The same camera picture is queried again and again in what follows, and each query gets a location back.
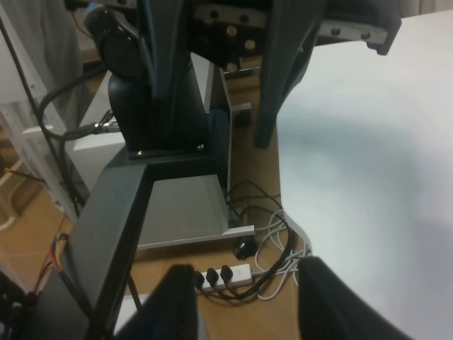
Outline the grey robot base stand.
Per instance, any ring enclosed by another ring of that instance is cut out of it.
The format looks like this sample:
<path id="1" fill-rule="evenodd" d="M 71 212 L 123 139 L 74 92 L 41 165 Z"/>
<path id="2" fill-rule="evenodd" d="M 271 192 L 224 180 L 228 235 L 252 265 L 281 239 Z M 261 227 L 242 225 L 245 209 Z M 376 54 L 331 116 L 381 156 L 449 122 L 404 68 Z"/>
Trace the grey robot base stand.
<path id="1" fill-rule="evenodd" d="M 64 251 L 67 273 L 93 310 L 86 339 L 111 330 L 137 251 L 253 234 L 230 228 L 228 186 L 228 169 L 212 152 L 117 153 Z"/>

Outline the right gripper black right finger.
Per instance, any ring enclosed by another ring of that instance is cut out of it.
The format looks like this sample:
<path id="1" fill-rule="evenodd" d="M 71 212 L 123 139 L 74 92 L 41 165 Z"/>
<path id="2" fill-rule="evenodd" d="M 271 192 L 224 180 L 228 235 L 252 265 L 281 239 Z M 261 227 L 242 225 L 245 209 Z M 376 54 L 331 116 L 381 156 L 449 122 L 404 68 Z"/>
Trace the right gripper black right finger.
<path id="1" fill-rule="evenodd" d="M 303 258 L 298 269 L 301 338 L 409 338 L 362 301 L 320 258 Z"/>

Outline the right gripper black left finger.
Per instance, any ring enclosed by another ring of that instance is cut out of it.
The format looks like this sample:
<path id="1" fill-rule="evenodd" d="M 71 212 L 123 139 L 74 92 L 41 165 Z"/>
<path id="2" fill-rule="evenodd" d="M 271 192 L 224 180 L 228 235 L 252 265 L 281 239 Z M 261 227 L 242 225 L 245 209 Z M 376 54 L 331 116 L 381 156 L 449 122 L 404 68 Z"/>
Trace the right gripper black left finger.
<path id="1" fill-rule="evenodd" d="M 199 336 L 195 271 L 172 266 L 141 309 L 116 339 L 197 339 Z"/>

